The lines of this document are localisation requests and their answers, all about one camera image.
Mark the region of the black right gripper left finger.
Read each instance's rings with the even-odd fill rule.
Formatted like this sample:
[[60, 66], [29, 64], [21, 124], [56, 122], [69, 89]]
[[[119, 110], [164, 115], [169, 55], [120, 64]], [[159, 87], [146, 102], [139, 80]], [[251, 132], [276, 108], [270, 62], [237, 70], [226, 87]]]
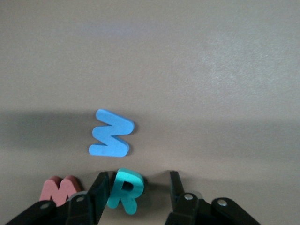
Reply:
[[34, 203], [8, 225], [97, 225], [110, 193], [109, 172], [100, 172], [87, 193], [76, 194], [62, 206], [54, 201]]

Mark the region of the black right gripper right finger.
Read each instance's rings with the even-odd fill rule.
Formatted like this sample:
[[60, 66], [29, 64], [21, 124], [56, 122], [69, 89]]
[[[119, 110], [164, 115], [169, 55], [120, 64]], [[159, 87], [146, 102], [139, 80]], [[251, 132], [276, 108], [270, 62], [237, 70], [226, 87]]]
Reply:
[[260, 223], [230, 198], [211, 203], [183, 188], [177, 171], [170, 171], [172, 212], [166, 225], [259, 225]]

